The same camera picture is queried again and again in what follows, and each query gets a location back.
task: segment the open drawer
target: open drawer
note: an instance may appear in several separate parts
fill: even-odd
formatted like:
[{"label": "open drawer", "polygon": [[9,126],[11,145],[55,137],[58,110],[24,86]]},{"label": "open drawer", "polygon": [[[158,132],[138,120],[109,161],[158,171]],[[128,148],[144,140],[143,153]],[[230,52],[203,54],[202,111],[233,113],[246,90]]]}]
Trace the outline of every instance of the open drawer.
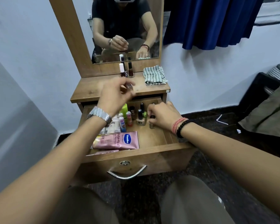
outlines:
[{"label": "open drawer", "polygon": [[[162,102],[160,97],[133,100],[127,105],[138,110],[140,103],[145,108],[151,103]],[[85,106],[80,125],[86,121],[93,105]],[[185,169],[196,148],[190,143],[178,143],[171,132],[149,124],[139,126],[133,122],[127,131],[138,131],[139,149],[124,150],[115,153],[86,156],[78,169],[77,177],[87,183],[112,180],[114,178],[130,179],[137,175],[147,175]]]}]

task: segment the dark floor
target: dark floor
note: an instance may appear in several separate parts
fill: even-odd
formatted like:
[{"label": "dark floor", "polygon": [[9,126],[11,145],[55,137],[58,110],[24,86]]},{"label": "dark floor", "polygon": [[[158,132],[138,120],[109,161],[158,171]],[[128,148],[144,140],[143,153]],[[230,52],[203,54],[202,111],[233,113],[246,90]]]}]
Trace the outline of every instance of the dark floor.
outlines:
[{"label": "dark floor", "polygon": [[[233,108],[205,111],[186,115],[195,118],[209,130],[226,135],[243,143],[280,156],[276,150],[276,138],[251,134],[237,123]],[[160,202],[168,186],[184,175],[200,178],[224,202],[226,210],[235,223],[280,223],[280,218],[239,186],[232,177],[214,164],[206,155],[197,151],[184,171],[167,172],[136,177],[128,181],[114,180],[89,185],[104,201],[115,209],[119,217],[131,223],[161,223]]]}]

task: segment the wooden mirror frame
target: wooden mirror frame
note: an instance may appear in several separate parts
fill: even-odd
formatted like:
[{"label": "wooden mirror frame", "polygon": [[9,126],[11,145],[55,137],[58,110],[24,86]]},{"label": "wooden mirror frame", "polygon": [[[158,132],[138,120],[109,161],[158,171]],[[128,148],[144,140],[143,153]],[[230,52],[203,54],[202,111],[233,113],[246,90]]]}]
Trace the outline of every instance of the wooden mirror frame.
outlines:
[{"label": "wooden mirror frame", "polygon": [[[118,62],[93,64],[80,26],[80,22],[72,0],[49,0],[64,38],[74,58],[81,78],[119,74]],[[145,67],[153,67],[161,63],[164,0],[161,0],[161,24],[159,57],[132,61],[134,72],[141,72]]]}]

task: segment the silver wristwatch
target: silver wristwatch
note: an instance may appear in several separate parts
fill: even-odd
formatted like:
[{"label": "silver wristwatch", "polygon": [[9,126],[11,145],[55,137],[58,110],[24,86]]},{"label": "silver wristwatch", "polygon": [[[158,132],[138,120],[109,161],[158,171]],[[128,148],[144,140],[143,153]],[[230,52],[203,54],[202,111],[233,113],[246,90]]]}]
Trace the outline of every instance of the silver wristwatch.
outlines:
[{"label": "silver wristwatch", "polygon": [[86,119],[89,119],[91,116],[98,116],[107,122],[106,126],[112,122],[112,117],[105,113],[101,108],[95,106],[91,112],[87,115]]}]

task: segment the vr headset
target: vr headset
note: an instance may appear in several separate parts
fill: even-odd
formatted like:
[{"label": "vr headset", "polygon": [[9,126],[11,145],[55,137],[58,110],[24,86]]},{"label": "vr headset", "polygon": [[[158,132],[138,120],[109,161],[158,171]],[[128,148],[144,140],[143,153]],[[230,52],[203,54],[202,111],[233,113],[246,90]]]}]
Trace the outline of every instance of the vr headset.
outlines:
[{"label": "vr headset", "polygon": [[130,2],[134,2],[135,0],[114,0],[117,3],[130,3]]}]

